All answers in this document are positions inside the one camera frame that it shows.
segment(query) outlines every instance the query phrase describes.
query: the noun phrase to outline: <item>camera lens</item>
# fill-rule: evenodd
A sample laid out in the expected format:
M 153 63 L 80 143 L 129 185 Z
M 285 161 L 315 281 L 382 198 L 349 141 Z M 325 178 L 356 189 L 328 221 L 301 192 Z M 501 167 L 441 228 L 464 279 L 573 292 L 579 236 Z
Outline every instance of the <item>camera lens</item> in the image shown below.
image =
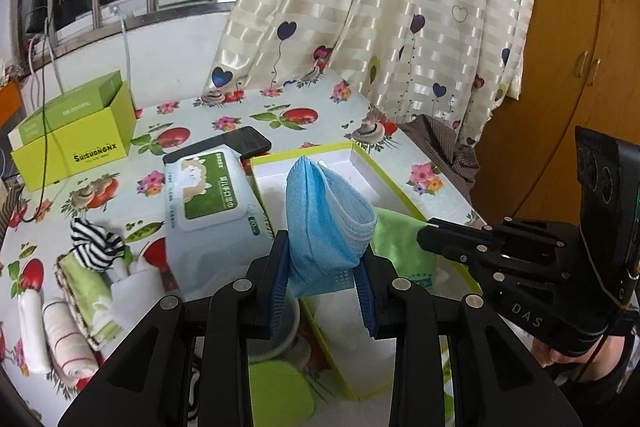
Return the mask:
M 613 185 L 611 182 L 611 172 L 608 168 L 602 170 L 602 197 L 605 203 L 611 201 L 611 195 L 613 192 Z
M 587 155 L 586 163 L 587 182 L 589 186 L 595 190 L 598 183 L 598 166 L 596 165 L 596 158 L 591 151 Z
M 584 172 L 584 152 L 578 147 L 578 172 Z

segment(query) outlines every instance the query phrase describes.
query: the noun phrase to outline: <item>metal screw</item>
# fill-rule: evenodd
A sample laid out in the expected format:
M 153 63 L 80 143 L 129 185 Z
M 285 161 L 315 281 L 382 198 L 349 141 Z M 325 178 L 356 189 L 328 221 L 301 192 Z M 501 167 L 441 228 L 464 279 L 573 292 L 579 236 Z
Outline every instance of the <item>metal screw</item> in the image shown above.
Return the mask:
M 467 295 L 465 302 L 467 306 L 475 309 L 482 308 L 482 305 L 484 304 L 482 297 L 479 295 Z
M 178 298 L 173 295 L 167 295 L 160 301 L 160 307 L 163 310 L 173 310 L 178 305 Z
M 398 277 L 397 279 L 394 279 L 391 285 L 396 290 L 404 292 L 411 288 L 411 281 L 409 279 L 405 279 L 404 277 Z
M 251 289 L 251 281 L 249 279 L 238 279 L 234 282 L 234 290 L 237 292 L 246 292 Z

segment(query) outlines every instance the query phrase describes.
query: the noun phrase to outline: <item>wet wipes package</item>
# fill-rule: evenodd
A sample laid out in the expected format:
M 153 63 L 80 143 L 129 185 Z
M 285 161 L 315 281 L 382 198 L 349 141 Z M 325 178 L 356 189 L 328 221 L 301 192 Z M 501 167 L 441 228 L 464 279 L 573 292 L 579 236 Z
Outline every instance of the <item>wet wipes package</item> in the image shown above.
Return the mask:
M 167 263 L 185 300 L 213 295 L 268 255 L 273 234 L 226 145 L 165 166 Z

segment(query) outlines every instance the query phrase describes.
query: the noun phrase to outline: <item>heart-patterned curtain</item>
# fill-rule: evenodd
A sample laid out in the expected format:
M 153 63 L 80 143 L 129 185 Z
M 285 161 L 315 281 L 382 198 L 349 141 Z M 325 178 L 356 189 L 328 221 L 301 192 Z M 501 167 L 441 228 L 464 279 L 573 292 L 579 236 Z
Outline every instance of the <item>heart-patterned curtain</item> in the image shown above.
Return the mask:
M 474 144 L 520 93 L 533 0 L 238 0 L 203 99 L 322 81 L 326 66 L 398 123 L 445 121 Z

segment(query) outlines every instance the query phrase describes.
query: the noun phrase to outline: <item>wardrobe door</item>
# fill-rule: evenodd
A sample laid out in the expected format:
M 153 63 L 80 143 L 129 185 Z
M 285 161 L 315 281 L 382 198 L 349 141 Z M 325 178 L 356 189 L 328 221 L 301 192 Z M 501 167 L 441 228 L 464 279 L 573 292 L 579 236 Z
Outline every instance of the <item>wardrobe door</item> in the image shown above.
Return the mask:
M 602 0 L 593 60 L 574 119 L 518 217 L 578 223 L 575 125 L 640 144 L 640 0 Z
M 585 83 L 599 9 L 599 0 L 535 0 L 520 100 L 495 110 L 476 146 L 471 196 L 490 223 L 516 212 L 554 155 Z

